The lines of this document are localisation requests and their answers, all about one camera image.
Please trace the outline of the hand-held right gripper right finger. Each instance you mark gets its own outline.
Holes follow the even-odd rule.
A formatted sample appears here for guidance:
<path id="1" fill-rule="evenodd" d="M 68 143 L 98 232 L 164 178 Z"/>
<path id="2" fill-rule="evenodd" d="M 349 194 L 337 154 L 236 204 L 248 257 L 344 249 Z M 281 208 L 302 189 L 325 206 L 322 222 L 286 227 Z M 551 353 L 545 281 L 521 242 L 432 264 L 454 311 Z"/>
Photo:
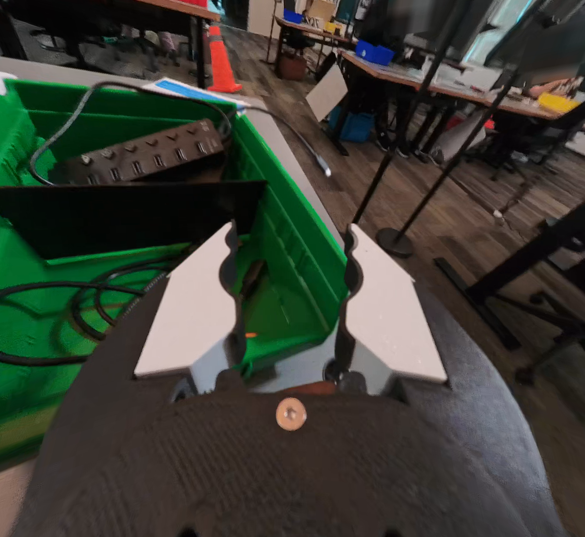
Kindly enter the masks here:
<path id="1" fill-rule="evenodd" d="M 447 383 L 413 278 L 355 223 L 345 245 L 348 295 L 335 340 L 339 384 L 389 395 L 398 379 Z"/>

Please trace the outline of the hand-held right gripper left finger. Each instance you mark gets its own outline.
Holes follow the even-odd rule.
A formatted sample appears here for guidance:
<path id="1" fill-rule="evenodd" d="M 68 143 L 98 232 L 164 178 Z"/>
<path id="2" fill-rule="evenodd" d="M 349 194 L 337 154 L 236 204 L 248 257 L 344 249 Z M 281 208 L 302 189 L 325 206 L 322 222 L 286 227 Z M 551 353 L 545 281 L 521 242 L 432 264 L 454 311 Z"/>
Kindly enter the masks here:
<path id="1" fill-rule="evenodd" d="M 230 220 L 163 280 L 136 379 L 182 374 L 202 395 L 213 392 L 218 375 L 243 358 L 242 303 L 233 293 L 237 251 L 236 222 Z"/>

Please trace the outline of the green plastic bin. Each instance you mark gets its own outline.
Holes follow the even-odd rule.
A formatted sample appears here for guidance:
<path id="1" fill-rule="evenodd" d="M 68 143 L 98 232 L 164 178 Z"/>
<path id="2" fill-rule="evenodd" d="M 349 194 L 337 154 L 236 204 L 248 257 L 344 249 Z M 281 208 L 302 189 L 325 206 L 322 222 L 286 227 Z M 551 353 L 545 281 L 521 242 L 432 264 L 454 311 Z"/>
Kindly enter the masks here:
<path id="1" fill-rule="evenodd" d="M 1 187 L 48 187 L 30 175 L 29 160 L 62 127 L 86 91 L 48 82 L 7 81 L 1 96 Z M 251 231 L 238 234 L 236 255 L 235 291 L 252 261 L 267 260 L 259 288 L 244 305 L 246 331 L 256 337 L 239 366 L 251 375 L 293 351 L 322 343 L 333 331 L 347 294 L 346 257 L 252 122 L 235 110 L 235 105 L 225 103 L 100 89 L 64 136 L 40 157 L 37 168 L 48 176 L 56 163 L 88 151 L 202 119 L 217 129 L 225 125 L 219 111 L 230 118 L 232 142 L 218 182 L 268 182 Z M 44 260 L 1 217 L 1 289 L 53 281 L 87 283 L 121 265 L 179 255 L 189 244 L 194 243 Z M 138 287 L 153 278 L 154 272 L 138 272 L 111 282 Z"/>

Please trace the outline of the black cable blue plug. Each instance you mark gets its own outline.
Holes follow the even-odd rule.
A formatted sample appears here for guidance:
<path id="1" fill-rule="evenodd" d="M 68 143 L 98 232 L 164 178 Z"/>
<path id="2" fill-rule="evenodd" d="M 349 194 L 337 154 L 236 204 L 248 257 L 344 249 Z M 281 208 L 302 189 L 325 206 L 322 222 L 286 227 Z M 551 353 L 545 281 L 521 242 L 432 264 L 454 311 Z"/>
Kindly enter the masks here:
<path id="1" fill-rule="evenodd" d="M 1 290 L 1 299 L 8 296 L 50 288 L 77 288 L 78 290 L 115 291 L 134 297 L 142 297 L 146 294 L 144 290 L 136 290 L 126 286 L 109 285 L 106 283 L 86 283 L 76 281 L 53 281 L 14 285 Z M 25 357 L 1 352 L 1 363 L 19 367 L 61 367 L 65 365 L 81 365 L 89 359 L 90 355 L 66 356 L 66 357 Z"/>

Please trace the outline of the black usb hub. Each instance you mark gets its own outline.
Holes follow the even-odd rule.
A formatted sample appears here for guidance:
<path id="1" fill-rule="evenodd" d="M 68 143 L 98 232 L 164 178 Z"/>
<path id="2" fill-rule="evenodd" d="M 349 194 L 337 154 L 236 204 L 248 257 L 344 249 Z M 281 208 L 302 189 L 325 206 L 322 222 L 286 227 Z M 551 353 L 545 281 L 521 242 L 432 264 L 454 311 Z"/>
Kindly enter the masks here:
<path id="1" fill-rule="evenodd" d="M 221 180 L 228 151 L 209 119 L 190 122 L 56 163 L 54 184 L 209 183 Z"/>

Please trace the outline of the black floor stand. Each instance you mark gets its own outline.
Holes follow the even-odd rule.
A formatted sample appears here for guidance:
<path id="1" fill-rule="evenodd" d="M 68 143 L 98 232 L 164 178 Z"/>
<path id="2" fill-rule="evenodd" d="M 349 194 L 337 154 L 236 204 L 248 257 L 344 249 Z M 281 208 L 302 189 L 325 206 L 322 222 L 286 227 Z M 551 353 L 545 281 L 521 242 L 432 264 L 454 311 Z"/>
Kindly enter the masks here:
<path id="1" fill-rule="evenodd" d="M 407 236 L 409 229 L 457 167 L 458 163 L 463 158 L 464 153 L 479 134 L 480 129 L 501 105 L 516 80 L 528 75 L 531 70 L 536 68 L 533 65 L 529 65 L 529 62 L 532 61 L 532 55 L 543 52 L 542 39 L 545 32 L 552 29 L 552 31 L 556 33 L 561 25 L 560 19 L 553 16 L 545 16 L 539 21 L 536 21 L 536 17 L 537 15 L 534 14 L 531 18 L 526 20 L 522 28 L 518 29 L 520 37 L 515 45 L 506 43 L 506 47 L 509 49 L 509 56 L 506 61 L 502 61 L 502 65 L 505 67 L 502 72 L 504 83 L 502 84 L 501 89 L 498 90 L 490 104 L 481 111 L 479 116 L 476 117 L 477 120 L 474 126 L 461 142 L 461 145 L 454 155 L 446 162 L 441 175 L 416 206 L 411 216 L 406 220 L 404 226 L 399 230 L 384 228 L 376 234 L 378 245 L 389 255 L 399 258 L 409 258 L 413 255 L 413 242 Z"/>
<path id="2" fill-rule="evenodd" d="M 384 158 L 380 163 L 372 182 L 369 185 L 369 188 L 362 200 L 362 203 L 357 208 L 352 223 L 358 224 L 360 222 L 371 198 L 373 197 L 379 183 L 381 182 L 384 176 L 386 169 L 392 162 L 392 159 L 394 158 L 398 146 L 404 145 L 406 141 L 406 132 L 408 130 L 409 123 L 413 118 L 421 100 L 426 96 L 427 90 L 430 87 L 430 84 L 435 76 L 435 73 L 437 72 L 439 66 L 441 65 L 443 58 L 445 57 L 447 50 L 457 33 L 457 30 L 460 28 L 462 21 L 464 21 L 466 14 L 469 12 L 473 1 L 474 0 L 457 0 L 456 4 L 454 5 L 453 14 L 452 16 L 450 16 L 447 22 L 446 31 L 443 33 L 440 39 L 440 43 L 438 44 L 438 49 L 435 51 L 435 58 L 433 59 L 431 66 L 420 85 L 419 90 L 417 91 L 415 97 L 412 98 L 411 100 L 408 114 L 405 116 L 405 118 L 403 118 L 402 124 L 399 126 L 396 146 L 393 149 L 389 149 L 389 151 L 386 152 L 386 154 L 384 155 Z"/>

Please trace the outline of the black bin divider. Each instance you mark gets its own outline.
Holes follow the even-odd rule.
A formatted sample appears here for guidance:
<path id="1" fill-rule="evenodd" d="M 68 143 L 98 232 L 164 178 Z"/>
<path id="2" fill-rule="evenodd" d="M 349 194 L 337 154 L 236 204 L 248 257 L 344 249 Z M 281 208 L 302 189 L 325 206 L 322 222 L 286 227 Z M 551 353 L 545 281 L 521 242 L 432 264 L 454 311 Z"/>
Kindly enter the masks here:
<path id="1" fill-rule="evenodd" d="M 1 216 L 44 260 L 248 234 L 268 182 L 2 187 Z"/>

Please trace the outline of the white blue printed paper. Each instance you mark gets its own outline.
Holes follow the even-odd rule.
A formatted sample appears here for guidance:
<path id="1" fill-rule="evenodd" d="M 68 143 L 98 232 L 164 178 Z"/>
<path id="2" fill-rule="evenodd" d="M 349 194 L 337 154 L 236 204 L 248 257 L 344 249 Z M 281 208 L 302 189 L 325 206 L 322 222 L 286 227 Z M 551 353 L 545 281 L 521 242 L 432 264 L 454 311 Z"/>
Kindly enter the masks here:
<path id="1" fill-rule="evenodd" d="M 212 101 L 217 103 L 225 103 L 235 105 L 237 109 L 243 110 L 251 107 L 249 102 L 241 101 L 239 99 L 231 98 L 230 96 L 200 89 L 189 84 L 185 84 L 178 80 L 171 78 L 161 78 L 156 81 L 149 82 L 142 86 L 143 89 L 154 91 L 157 94 L 165 94 L 169 96 L 181 96 L 189 99 L 198 99 L 202 101 Z"/>

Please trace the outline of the white panel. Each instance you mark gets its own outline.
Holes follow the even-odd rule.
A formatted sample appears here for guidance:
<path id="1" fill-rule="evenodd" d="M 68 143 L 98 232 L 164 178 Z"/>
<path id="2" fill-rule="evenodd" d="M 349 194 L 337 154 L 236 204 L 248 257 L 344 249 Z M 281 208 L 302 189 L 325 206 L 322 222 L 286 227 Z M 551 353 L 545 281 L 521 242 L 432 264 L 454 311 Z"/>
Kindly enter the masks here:
<path id="1" fill-rule="evenodd" d="M 342 71 L 334 63 L 305 98 L 315 120 L 322 122 L 346 96 L 347 91 Z"/>

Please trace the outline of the orange traffic cone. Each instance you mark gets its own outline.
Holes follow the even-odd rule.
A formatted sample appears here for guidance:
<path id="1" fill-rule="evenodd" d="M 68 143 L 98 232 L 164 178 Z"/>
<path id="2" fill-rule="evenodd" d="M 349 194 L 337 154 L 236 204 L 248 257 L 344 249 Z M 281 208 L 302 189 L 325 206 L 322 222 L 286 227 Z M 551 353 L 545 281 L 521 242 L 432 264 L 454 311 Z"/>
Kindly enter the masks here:
<path id="1" fill-rule="evenodd" d="M 236 82 L 233 75 L 219 26 L 209 26 L 208 41 L 213 79 L 213 84 L 208 87 L 208 90 L 224 94 L 240 92 L 242 85 Z"/>

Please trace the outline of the blue plastic bin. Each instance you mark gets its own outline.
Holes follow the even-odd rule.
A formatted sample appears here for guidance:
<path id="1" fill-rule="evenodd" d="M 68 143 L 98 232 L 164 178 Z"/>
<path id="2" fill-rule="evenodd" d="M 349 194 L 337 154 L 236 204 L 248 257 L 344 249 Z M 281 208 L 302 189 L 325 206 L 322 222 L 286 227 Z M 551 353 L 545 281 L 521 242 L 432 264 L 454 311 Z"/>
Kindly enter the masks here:
<path id="1" fill-rule="evenodd" d="M 355 47 L 355 54 L 370 64 L 389 66 L 395 56 L 395 51 L 360 39 Z"/>

